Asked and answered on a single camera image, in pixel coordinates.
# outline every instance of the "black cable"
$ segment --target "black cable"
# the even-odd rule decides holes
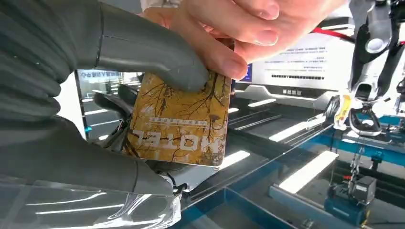
[[[174,178],[168,172],[166,172],[166,174],[170,178],[170,180],[172,181],[173,186],[176,186],[176,181],[174,180]]]
[[[332,148],[333,148],[333,142],[334,142],[335,133],[336,133],[336,129],[332,134],[332,139],[330,140],[329,151],[331,151],[331,152],[332,152]]]
[[[378,222],[370,223],[368,225],[405,225],[405,222]]]
[[[135,183],[134,186],[132,187],[132,192],[135,192],[135,188],[137,187],[137,182],[138,182],[138,177],[139,177],[139,165],[138,161],[135,161],[137,163],[137,177],[135,178]]]

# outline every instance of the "glass surface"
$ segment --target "glass surface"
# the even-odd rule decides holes
[[[140,87],[137,78],[141,73],[120,73],[102,70],[77,70],[80,87],[80,98],[85,116],[85,129],[89,141],[105,139],[119,123],[118,115],[113,111],[106,111],[93,101],[95,93],[109,95],[118,94],[119,84]]]

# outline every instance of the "human finger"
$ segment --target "human finger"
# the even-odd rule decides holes
[[[189,15],[242,42],[273,45],[278,39],[271,21],[254,16],[230,0],[186,0]]]
[[[231,49],[217,41],[180,6],[173,18],[171,29],[180,34],[196,51],[204,64],[222,75],[242,79],[247,63]]]
[[[280,13],[275,0],[234,0],[234,2],[252,15],[265,20],[274,20]]]

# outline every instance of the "robotic hand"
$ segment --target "robotic hand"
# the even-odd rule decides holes
[[[349,6],[356,26],[351,80],[348,92],[333,98],[327,111],[329,118],[336,114],[335,128],[344,130],[348,117],[350,129],[358,135],[377,136],[382,130],[373,106],[385,99],[391,82],[401,80],[405,63],[404,46],[398,42],[405,1],[352,0]],[[336,109],[331,113],[332,105]]]

